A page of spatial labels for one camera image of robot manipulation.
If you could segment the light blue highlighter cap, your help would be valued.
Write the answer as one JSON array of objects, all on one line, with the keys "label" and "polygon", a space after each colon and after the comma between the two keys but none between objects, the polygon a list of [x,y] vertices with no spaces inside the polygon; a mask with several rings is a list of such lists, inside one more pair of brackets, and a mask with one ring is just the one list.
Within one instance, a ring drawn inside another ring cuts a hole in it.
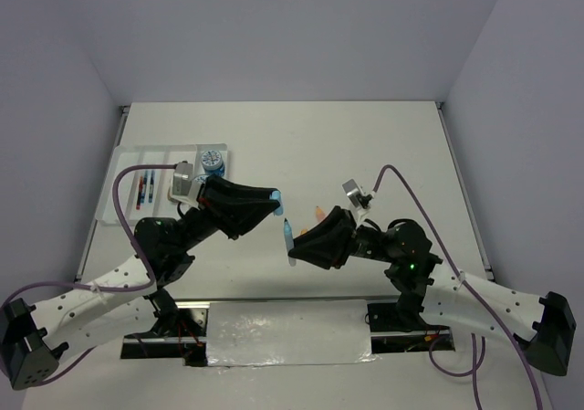
[{"label": "light blue highlighter cap", "polygon": [[270,195],[270,199],[277,202],[277,207],[273,211],[274,216],[282,216],[284,214],[284,207],[281,192],[279,190],[273,191]]}]

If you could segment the teal pen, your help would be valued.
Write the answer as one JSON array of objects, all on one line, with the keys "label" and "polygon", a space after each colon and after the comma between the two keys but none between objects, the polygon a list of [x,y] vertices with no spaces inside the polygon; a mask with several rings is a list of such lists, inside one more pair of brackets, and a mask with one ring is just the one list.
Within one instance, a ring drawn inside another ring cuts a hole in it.
[{"label": "teal pen", "polygon": [[154,185],[155,185],[155,171],[152,169],[150,171],[149,185],[148,185],[148,203],[153,202],[154,195]]}]

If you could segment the dark blue pen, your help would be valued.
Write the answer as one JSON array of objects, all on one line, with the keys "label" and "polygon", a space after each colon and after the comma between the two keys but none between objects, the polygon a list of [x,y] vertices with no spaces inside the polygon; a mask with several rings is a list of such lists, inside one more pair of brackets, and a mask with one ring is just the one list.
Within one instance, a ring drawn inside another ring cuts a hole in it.
[{"label": "dark blue pen", "polygon": [[145,203],[146,191],[148,187],[148,171],[146,171],[142,175],[142,182],[141,182],[141,205]]}]

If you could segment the red pen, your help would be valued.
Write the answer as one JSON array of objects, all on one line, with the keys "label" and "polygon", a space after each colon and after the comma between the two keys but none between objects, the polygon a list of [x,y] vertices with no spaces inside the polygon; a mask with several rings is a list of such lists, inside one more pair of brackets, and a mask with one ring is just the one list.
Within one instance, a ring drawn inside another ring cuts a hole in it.
[{"label": "red pen", "polygon": [[135,209],[137,211],[141,209],[141,182],[142,182],[142,175],[139,178],[138,186],[137,186],[136,204],[135,204]]}]

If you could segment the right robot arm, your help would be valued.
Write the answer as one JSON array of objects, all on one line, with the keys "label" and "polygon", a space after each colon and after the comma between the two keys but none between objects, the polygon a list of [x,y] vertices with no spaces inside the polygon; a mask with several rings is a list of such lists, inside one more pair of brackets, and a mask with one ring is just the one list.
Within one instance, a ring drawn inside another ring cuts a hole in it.
[{"label": "right robot arm", "polygon": [[347,209],[335,206],[317,226],[298,237],[285,233],[287,255],[323,269],[339,269],[349,258],[388,264],[385,277],[399,292],[389,312],[375,308],[370,321],[383,329],[418,331],[449,328],[487,340],[513,340],[527,362],[541,372],[564,376],[576,331],[565,297],[500,286],[455,271],[432,253],[432,241],[411,219],[386,230],[358,225]]}]

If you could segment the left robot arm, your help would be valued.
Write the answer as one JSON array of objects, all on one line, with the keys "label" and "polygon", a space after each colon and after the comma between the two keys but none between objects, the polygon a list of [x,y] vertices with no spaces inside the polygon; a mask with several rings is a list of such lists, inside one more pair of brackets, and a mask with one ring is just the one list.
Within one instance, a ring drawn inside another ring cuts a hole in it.
[{"label": "left robot arm", "polygon": [[194,334],[166,286],[194,261],[191,250],[217,232],[236,240],[281,210],[275,188],[233,184],[212,176],[192,187],[190,209],[171,217],[145,217],[130,230],[133,256],[86,284],[27,304],[18,294],[1,308],[1,365],[13,389],[56,380],[60,364],[81,359],[118,337],[181,329]]}]

